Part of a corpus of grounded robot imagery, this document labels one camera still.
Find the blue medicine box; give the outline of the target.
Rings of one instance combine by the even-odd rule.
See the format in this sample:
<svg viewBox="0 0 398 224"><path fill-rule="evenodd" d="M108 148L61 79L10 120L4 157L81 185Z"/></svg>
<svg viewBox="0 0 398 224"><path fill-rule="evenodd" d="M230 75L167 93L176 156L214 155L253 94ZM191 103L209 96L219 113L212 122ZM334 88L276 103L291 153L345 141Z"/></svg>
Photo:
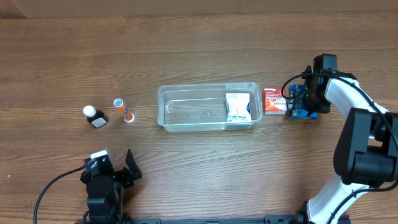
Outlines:
<svg viewBox="0 0 398 224"><path fill-rule="evenodd" d="M296 85L296 84L291 84L290 86L303 86L303 85ZM307 113L289 113L290 118L292 119L317 119L318 114L317 113L312 113L311 115Z"/></svg>

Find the red medicine box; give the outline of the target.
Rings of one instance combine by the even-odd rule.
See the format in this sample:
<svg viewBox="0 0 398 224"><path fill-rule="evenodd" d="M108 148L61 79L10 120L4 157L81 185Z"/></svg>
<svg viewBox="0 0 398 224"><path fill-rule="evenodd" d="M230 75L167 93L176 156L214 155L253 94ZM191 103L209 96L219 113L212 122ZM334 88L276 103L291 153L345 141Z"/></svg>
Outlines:
<svg viewBox="0 0 398 224"><path fill-rule="evenodd" d="M285 115L287 112L286 99L282 96L281 87L264 88L264 114Z"/></svg>

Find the orange tablet tube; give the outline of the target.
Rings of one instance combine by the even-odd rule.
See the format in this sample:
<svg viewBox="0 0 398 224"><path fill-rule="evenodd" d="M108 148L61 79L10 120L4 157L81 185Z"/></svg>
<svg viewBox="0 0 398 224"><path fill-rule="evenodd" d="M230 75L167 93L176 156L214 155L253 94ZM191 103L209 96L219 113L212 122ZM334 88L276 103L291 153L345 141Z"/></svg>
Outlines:
<svg viewBox="0 0 398 224"><path fill-rule="evenodd" d="M129 108L126 106L123 99L116 98L113 101L113 106L119 110L125 122L132 123L135 120L134 114L130 112Z"/></svg>

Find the dark syrup bottle white cap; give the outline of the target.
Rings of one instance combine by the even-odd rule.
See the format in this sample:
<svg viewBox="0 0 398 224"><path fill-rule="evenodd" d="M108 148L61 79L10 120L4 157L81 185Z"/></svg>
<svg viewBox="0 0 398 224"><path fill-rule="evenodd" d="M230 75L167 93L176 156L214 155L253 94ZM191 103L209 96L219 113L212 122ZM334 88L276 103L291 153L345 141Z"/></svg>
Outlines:
<svg viewBox="0 0 398 224"><path fill-rule="evenodd" d="M83 114L86 116L87 122L94 128L101 128L109 121L108 117L101 110L97 110L91 105L83 108Z"/></svg>

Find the white medicine box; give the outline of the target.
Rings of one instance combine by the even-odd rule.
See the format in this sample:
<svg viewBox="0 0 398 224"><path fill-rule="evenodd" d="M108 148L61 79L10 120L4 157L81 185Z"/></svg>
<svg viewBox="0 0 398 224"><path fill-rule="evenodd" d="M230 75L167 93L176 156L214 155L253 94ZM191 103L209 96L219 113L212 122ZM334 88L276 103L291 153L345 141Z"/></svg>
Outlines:
<svg viewBox="0 0 398 224"><path fill-rule="evenodd" d="M227 122L251 122L249 93L226 93Z"/></svg>

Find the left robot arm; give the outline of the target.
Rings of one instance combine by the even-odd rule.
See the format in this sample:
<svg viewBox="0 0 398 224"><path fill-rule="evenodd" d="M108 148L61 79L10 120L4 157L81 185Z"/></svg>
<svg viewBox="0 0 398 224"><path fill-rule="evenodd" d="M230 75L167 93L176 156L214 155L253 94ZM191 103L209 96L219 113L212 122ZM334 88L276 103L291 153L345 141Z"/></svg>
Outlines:
<svg viewBox="0 0 398 224"><path fill-rule="evenodd" d="M115 170L108 150L104 149L85 159L85 171L80 180L86 185L90 223L132 223L130 215L123 211L124 189L132 187L142 178L142 172L134 160L132 151L126 154L126 167Z"/></svg>

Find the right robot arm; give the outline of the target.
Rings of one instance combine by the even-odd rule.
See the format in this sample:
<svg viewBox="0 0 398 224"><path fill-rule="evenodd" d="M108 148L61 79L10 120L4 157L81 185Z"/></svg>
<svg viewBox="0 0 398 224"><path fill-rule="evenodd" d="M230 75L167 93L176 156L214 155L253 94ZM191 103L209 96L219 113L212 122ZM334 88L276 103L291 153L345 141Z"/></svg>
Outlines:
<svg viewBox="0 0 398 224"><path fill-rule="evenodd" d="M344 212L360 196L397 187L397 113L378 105L353 74L339 71L336 55L316 56L299 78L303 85L283 84L290 117L314 118L334 105L345 124L333 155L335 173L291 222L349 223Z"/></svg>

